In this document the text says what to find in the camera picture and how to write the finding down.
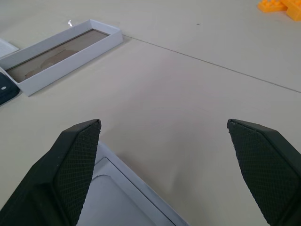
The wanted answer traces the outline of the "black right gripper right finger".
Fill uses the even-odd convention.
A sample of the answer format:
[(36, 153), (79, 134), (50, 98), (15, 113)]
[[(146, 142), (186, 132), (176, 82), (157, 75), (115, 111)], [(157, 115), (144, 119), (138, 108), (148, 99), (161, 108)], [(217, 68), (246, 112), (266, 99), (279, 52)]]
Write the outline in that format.
[(278, 131), (229, 119), (242, 177), (270, 226), (301, 226), (301, 153)]

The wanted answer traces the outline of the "dark blue smartphone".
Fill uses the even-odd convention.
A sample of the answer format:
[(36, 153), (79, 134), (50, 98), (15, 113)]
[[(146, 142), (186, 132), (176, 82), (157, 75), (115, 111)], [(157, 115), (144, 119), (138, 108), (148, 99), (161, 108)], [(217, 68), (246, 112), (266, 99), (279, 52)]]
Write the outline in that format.
[(18, 86), (0, 72), (0, 105), (16, 97), (19, 92)]

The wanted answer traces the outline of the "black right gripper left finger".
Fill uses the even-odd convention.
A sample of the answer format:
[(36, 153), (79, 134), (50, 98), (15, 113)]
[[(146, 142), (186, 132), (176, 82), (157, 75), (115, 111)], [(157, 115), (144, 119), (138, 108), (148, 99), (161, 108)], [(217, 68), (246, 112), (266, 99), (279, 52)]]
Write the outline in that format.
[(64, 130), (0, 210), (0, 226), (76, 226), (94, 171), (101, 121)]

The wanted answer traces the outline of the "white ribbed flat object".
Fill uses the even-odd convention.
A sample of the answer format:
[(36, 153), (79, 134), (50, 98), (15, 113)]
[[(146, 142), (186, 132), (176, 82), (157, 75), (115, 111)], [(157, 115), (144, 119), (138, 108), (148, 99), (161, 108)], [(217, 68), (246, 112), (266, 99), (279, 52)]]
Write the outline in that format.
[(10, 55), (18, 50), (19, 48), (0, 38), (0, 58)]

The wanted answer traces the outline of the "white phone box lid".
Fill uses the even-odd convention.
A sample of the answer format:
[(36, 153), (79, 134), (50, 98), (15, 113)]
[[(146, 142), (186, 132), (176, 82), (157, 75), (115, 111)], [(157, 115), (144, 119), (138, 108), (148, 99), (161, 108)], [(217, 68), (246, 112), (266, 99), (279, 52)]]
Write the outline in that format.
[(89, 19), (0, 59), (0, 72), (30, 96), (122, 42), (119, 28)]

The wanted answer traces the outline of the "orange toy building block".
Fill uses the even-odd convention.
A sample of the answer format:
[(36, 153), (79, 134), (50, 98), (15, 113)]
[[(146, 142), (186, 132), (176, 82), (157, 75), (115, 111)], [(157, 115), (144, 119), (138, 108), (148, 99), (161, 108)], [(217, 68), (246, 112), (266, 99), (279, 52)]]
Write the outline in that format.
[(286, 11), (287, 6), (281, 0), (261, 0), (257, 8), (264, 13)]
[(294, 21), (301, 21), (301, 0), (287, 0), (286, 14)]

